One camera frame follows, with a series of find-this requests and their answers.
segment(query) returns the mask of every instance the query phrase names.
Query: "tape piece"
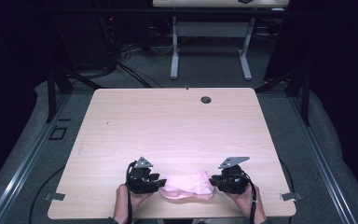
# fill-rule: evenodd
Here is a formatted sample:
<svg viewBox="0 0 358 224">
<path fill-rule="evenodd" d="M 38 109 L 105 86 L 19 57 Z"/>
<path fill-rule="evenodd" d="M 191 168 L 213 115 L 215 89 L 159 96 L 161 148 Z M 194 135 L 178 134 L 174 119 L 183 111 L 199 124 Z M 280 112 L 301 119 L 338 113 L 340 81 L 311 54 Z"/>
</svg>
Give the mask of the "tape piece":
<svg viewBox="0 0 358 224">
<path fill-rule="evenodd" d="M 53 200 L 62 201 L 63 198 L 65 198 L 65 195 L 64 195 L 64 194 L 60 194 L 60 193 L 47 193 L 43 199 L 52 202 Z"/>
<path fill-rule="evenodd" d="M 300 200 L 302 198 L 303 198 L 303 196 L 298 192 L 296 192 L 296 193 L 289 192 L 289 193 L 281 194 L 281 199 L 283 199 L 284 201 L 291 200 L 291 201 L 295 202 L 295 201 Z"/>
</svg>

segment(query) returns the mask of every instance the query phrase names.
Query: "folded pink fabric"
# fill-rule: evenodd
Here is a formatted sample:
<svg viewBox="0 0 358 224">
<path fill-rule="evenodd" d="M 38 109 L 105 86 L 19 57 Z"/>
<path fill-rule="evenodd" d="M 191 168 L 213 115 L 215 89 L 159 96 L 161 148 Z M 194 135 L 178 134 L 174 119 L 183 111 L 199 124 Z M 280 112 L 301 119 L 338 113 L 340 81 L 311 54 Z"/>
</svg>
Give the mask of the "folded pink fabric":
<svg viewBox="0 0 358 224">
<path fill-rule="evenodd" d="M 213 196 L 214 187 L 209 182 L 205 171 L 193 175 L 167 175 L 165 186 L 159 188 L 159 193 L 173 200 L 197 198 L 209 200 Z"/>
</svg>

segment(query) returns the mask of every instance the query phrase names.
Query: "desk top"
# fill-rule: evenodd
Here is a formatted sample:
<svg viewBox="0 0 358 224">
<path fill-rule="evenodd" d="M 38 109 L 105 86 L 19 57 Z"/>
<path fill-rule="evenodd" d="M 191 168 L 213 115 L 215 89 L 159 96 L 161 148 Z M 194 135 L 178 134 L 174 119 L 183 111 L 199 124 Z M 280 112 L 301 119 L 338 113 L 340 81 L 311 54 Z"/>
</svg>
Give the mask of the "desk top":
<svg viewBox="0 0 358 224">
<path fill-rule="evenodd" d="M 204 104 L 200 98 L 211 98 Z M 250 157 L 240 164 L 260 187 L 266 214 L 289 217 L 293 202 L 269 129 L 252 89 L 97 90 L 79 130 L 48 216 L 107 218 L 113 215 L 116 189 L 130 162 L 141 156 L 152 173 L 220 175 L 226 157 Z M 241 217 L 223 192 L 211 200 L 168 200 L 158 192 L 134 215 L 138 218 Z"/>
<path fill-rule="evenodd" d="M 287 7 L 289 0 L 253 0 L 248 4 L 238 0 L 153 0 L 154 7 Z"/>
</svg>

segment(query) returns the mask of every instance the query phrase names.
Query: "human hand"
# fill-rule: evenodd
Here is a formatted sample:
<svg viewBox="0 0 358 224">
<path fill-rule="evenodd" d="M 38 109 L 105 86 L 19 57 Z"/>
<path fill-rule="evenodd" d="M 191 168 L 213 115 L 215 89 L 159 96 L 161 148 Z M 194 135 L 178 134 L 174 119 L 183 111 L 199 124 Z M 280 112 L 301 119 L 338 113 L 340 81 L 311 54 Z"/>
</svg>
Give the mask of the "human hand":
<svg viewBox="0 0 358 224">
<path fill-rule="evenodd" d="M 131 194 L 131 204 L 132 204 L 132 213 L 134 214 L 138 208 L 141 206 L 141 203 L 150 197 L 153 193 L 147 194 Z M 115 212 L 113 214 L 113 219 L 119 224 L 124 224 L 127 222 L 128 218 L 128 192 L 127 186 L 121 184 L 116 190 L 116 205 Z"/>
<path fill-rule="evenodd" d="M 265 220 L 267 220 L 267 216 L 266 213 L 264 212 L 264 207 L 261 202 L 260 189 L 256 185 L 255 185 L 255 191 L 256 191 L 255 224 L 258 224 L 258 223 L 263 223 Z M 226 193 L 226 195 L 232 201 L 234 201 L 234 203 L 240 208 L 240 210 L 246 217 L 250 218 L 252 202 L 253 202 L 251 184 L 248 184 L 245 187 L 245 192 L 241 195 L 230 194 L 230 193 Z"/>
</svg>

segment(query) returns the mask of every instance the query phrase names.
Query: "person's left hand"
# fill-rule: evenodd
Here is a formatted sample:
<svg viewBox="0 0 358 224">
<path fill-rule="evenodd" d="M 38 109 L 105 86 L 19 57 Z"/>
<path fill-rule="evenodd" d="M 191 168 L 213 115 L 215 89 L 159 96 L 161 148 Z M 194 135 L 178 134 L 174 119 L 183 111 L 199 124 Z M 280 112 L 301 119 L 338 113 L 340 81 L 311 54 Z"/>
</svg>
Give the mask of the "person's left hand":
<svg viewBox="0 0 358 224">
<path fill-rule="evenodd" d="M 130 194 L 132 213 L 134 214 L 138 210 L 139 206 L 141 206 L 141 203 L 148 197 L 150 197 L 153 193 L 135 194 L 133 192 L 130 192 Z M 127 187 L 125 184 L 121 184 L 116 190 L 116 205 L 113 219 L 119 224 L 125 224 L 127 222 L 128 215 Z"/>
</svg>

